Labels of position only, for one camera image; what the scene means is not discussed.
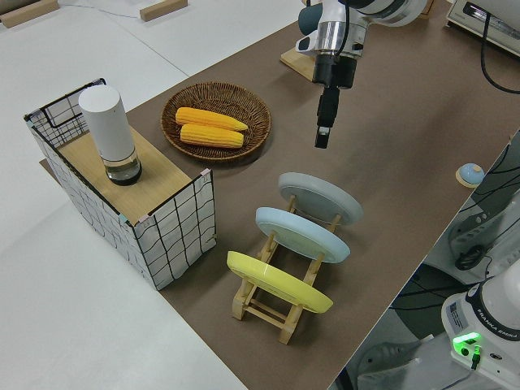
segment brown table mat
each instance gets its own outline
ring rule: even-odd
[[[296,25],[128,113],[137,131],[193,177],[208,164],[164,138],[160,117],[168,98],[188,85],[219,80],[246,87],[271,109],[272,134],[259,159],[209,166],[217,246],[162,290],[248,388],[326,388],[470,195],[455,180],[457,168],[474,162],[488,169],[517,130],[520,97],[483,78],[479,42],[444,27],[448,6],[440,2],[431,19],[402,28],[370,27],[354,87],[340,95],[328,149],[314,148],[322,88],[280,62],[301,37]],[[520,86],[518,63],[509,56],[489,50],[487,62],[499,82]],[[276,327],[253,316],[232,318],[240,279],[226,267],[228,250],[260,250],[265,237],[255,210],[285,207],[277,180],[287,171],[330,181],[365,210],[363,220],[337,230],[351,256],[324,264],[315,282],[334,306],[325,314],[304,313],[288,346],[277,341]],[[286,251],[273,264],[295,275],[308,265]]]

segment wooden block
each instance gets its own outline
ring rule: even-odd
[[[141,134],[134,129],[132,134],[143,172],[137,183],[129,186],[116,185],[108,179],[89,133],[62,146],[59,151],[118,212],[135,226],[140,217],[155,209],[191,180]]]
[[[58,9],[58,0],[40,0],[39,2],[0,15],[0,20],[4,26],[11,28]]]
[[[170,12],[184,8],[187,5],[188,0],[163,0],[153,6],[148,6],[139,10],[139,15],[141,15],[141,19],[148,22],[149,20],[156,19],[159,16],[164,16]]]
[[[300,54],[295,48],[292,48],[280,56],[280,61],[300,73],[308,81],[312,81],[312,75],[314,74],[314,58]]]

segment electronic device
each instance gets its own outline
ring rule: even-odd
[[[442,323],[451,356],[508,390],[520,389],[520,262],[449,297]]]
[[[485,9],[476,5],[475,2],[456,0],[448,12],[448,22],[481,37],[486,14]],[[496,16],[493,16],[490,20],[487,40],[512,54],[520,56],[520,31]]]

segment corn cob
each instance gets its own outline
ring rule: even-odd
[[[180,107],[175,113],[175,121],[178,124],[205,124],[216,128],[225,128],[235,132],[247,130],[247,124],[232,118],[231,116],[217,114],[213,111],[198,110],[191,107]]]
[[[224,128],[187,123],[180,129],[180,140],[192,145],[238,149],[244,144],[244,135]]]

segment wicker basket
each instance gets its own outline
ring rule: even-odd
[[[243,132],[244,145],[239,149],[212,148],[186,144],[180,140],[176,112],[180,107],[229,115],[248,125]],[[230,162],[257,150],[269,136],[271,113],[265,103],[247,89],[221,82],[195,84],[176,93],[164,106],[161,118],[166,138],[180,151],[212,162]]]

